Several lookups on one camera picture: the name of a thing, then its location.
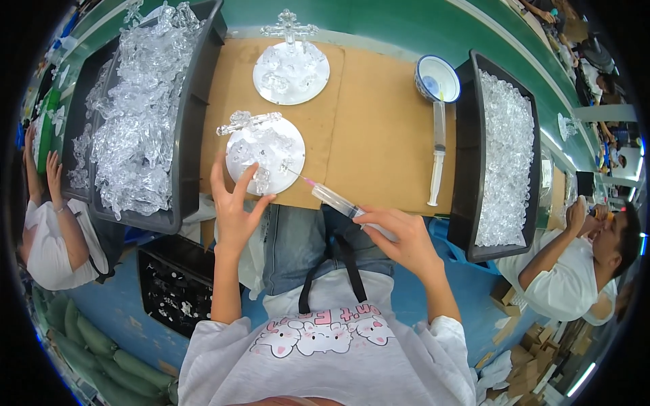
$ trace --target jeans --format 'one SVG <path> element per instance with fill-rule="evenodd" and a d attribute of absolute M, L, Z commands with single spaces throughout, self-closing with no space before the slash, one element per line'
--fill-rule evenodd
<path fill-rule="evenodd" d="M 279 295 L 302 286 L 307 272 L 327 251 L 333 253 L 332 258 L 318 267 L 314 279 L 345 268 L 336 244 L 328 243 L 334 233 L 350 243 L 360 270 L 393 276 L 395 262 L 386 257 L 359 225 L 331 207 L 324 205 L 320 210 L 311 210 L 271 204 L 267 210 L 270 218 L 262 274 L 267 295 Z"/>

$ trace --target cardboard work surface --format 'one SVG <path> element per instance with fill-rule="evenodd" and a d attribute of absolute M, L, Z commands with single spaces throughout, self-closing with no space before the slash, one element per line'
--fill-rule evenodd
<path fill-rule="evenodd" d="M 456 164 L 454 106 L 447 106 L 447 155 L 438 206 L 430 207 L 426 202 L 433 168 L 433 106 L 415 88 L 415 64 L 364 49 L 318 43 L 330 63 L 325 89 L 306 103 L 280 106 L 263 99 L 252 79 L 259 56 L 279 42 L 229 39 L 221 48 L 203 126 L 200 191 L 211 193 L 214 156 L 228 142 L 228 135 L 217 137 L 216 128 L 229 123 L 236 110 L 253 115 L 279 111 L 305 141 L 303 176 L 355 204 L 427 216 L 448 214 Z M 311 188 L 300 180 L 278 194 L 274 203 L 320 207 Z"/>

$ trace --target green sandbag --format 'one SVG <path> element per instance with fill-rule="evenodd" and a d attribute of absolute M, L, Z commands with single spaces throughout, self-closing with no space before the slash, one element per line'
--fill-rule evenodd
<path fill-rule="evenodd" d="M 46 334 L 47 330 L 49 330 L 49 324 L 46 318 L 47 303 L 45 303 L 42 292 L 38 289 L 32 289 L 32 300 L 34 301 L 34 310 L 36 311 L 36 317 L 38 317 L 38 324 L 40 324 L 43 334 Z"/>
<path fill-rule="evenodd" d="M 65 293 L 59 293 L 54 297 L 47 307 L 45 317 L 50 327 L 59 331 L 59 333 L 66 333 L 66 309 L 68 307 L 68 297 Z"/>
<path fill-rule="evenodd" d="M 77 327 L 93 354 L 112 358 L 117 349 L 117 344 L 113 340 L 99 331 L 81 314 L 77 317 Z"/>
<path fill-rule="evenodd" d="M 102 367 L 95 356 L 58 331 L 52 330 L 52 334 L 54 335 L 54 343 L 57 345 L 58 351 L 68 365 L 70 365 L 70 368 L 84 381 L 88 382 L 90 386 L 96 388 L 91 378 L 91 372 L 100 372 L 102 371 Z"/>
<path fill-rule="evenodd" d="M 169 387 L 169 384 L 175 379 L 173 376 L 164 374 L 152 368 L 148 364 L 145 364 L 123 349 L 115 351 L 113 359 L 118 363 L 120 368 L 126 372 L 130 372 L 133 375 L 146 379 L 161 390 L 166 390 Z"/>
<path fill-rule="evenodd" d="M 93 371 L 92 380 L 97 385 L 97 391 L 110 405 L 118 406 L 152 406 L 164 405 L 162 399 L 151 399 L 137 394 L 132 390 L 121 387 L 109 376 L 101 372 Z"/>
<path fill-rule="evenodd" d="M 160 397 L 162 392 L 153 383 L 139 376 L 133 375 L 130 372 L 126 372 L 112 359 L 97 357 L 97 361 L 99 361 L 101 366 L 104 368 L 106 374 L 124 388 L 148 398 Z"/>
<path fill-rule="evenodd" d="M 70 299 L 68 300 L 68 307 L 66 308 L 66 337 L 70 340 L 76 342 L 82 348 L 86 347 L 86 340 L 83 339 L 83 335 L 79 331 L 77 326 L 77 318 L 79 317 L 79 311 L 75 306 L 75 302 Z"/>
<path fill-rule="evenodd" d="M 174 382 L 169 385 L 169 400 L 174 404 L 178 404 L 178 382 Z"/>

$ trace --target black bag strap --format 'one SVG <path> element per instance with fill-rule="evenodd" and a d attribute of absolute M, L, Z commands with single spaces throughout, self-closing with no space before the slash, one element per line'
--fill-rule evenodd
<path fill-rule="evenodd" d="M 363 282 L 361 281 L 361 275 L 359 274 L 359 268 L 357 267 L 357 262 L 354 257 L 354 250 L 352 249 L 352 246 L 345 240 L 345 238 L 343 238 L 342 235 L 334 234 L 334 238 L 336 239 L 336 242 L 338 243 L 341 250 L 342 260 L 348 270 L 348 277 L 350 278 L 350 284 L 352 285 L 352 291 L 354 292 L 354 295 L 357 297 L 359 303 L 368 300 L 365 289 L 363 288 Z M 323 262 L 329 258 L 329 255 L 324 255 L 318 264 L 310 269 L 309 272 L 307 272 L 307 276 L 305 277 L 305 284 L 302 287 L 300 298 L 298 299 L 298 311 L 300 314 L 311 313 L 309 310 L 309 291 L 311 290 L 311 282 L 314 278 L 314 275 L 316 274 L 316 271 L 320 268 Z"/>

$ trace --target left hand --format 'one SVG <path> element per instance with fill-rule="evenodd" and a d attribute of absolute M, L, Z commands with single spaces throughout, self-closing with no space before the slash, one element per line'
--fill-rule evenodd
<path fill-rule="evenodd" d="M 219 235 L 217 245 L 227 247 L 228 251 L 239 255 L 259 224 L 264 209 L 276 198 L 276 195 L 262 196 L 251 213 L 244 211 L 246 189 L 251 179 L 253 179 L 259 164 L 252 164 L 248 167 L 237 181 L 233 193 L 228 193 L 224 185 L 225 159 L 226 153 L 219 151 L 216 154 L 212 172 L 210 173 L 210 185 L 212 186 L 212 196 L 216 209 L 216 226 Z"/>
<path fill-rule="evenodd" d="M 61 169 L 63 164 L 59 164 L 59 153 L 56 151 L 49 151 L 47 153 L 47 185 L 49 187 L 49 195 L 52 197 L 52 206 L 54 211 L 59 211 L 63 207 L 63 199 L 61 198 Z"/>

